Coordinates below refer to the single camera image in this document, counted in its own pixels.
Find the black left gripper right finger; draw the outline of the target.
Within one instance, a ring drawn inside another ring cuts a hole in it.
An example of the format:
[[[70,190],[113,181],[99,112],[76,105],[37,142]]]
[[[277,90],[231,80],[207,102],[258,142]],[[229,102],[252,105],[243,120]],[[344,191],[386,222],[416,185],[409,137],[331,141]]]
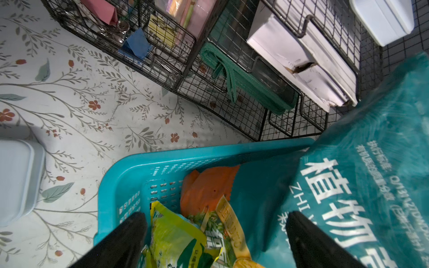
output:
[[[298,268],[364,267],[301,212],[289,213],[286,230]]]

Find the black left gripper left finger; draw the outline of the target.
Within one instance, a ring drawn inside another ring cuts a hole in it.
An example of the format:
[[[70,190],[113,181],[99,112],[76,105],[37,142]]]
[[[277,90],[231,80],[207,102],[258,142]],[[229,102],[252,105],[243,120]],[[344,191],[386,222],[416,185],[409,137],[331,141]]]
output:
[[[135,212],[71,267],[136,268],[146,234],[145,214]]]

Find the small green yellow packet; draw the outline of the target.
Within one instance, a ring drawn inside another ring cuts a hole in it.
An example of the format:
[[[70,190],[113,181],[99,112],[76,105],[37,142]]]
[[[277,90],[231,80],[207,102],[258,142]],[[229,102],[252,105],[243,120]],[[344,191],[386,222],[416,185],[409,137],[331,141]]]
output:
[[[207,245],[199,227],[156,201],[150,210],[150,242],[142,252],[142,268],[210,268],[221,248]]]

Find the white paper stack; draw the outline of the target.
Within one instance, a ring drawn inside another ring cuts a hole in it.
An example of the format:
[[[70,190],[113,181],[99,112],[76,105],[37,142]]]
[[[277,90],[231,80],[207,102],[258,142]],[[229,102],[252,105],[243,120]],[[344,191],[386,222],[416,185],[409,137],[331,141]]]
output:
[[[324,111],[355,106],[354,29],[340,1],[260,1],[248,45]]]

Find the teal plastic basket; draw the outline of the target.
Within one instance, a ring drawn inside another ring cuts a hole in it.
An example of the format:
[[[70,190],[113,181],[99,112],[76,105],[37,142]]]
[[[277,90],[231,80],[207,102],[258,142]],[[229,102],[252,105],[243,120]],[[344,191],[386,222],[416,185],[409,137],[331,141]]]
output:
[[[150,205],[159,201],[180,211],[184,178],[215,166],[237,166],[308,148],[312,138],[294,138],[211,147],[135,154],[115,163],[103,177],[98,191],[98,244],[134,212],[149,218]]]

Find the floral table mat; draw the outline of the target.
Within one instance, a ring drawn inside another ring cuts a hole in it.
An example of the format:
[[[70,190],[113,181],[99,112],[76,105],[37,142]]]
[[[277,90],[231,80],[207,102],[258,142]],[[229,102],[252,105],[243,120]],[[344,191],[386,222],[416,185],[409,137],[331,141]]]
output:
[[[63,29],[40,1],[1,2],[1,136],[46,151],[35,209],[1,229],[3,268],[65,268],[89,251],[101,180],[120,159],[248,141]]]

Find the light blue pencil box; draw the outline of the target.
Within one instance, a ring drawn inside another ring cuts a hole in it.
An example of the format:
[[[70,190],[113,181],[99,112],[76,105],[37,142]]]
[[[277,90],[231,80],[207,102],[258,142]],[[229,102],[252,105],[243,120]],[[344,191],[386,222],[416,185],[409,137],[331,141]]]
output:
[[[367,32],[381,47],[414,30],[411,0],[350,0],[349,3]]]

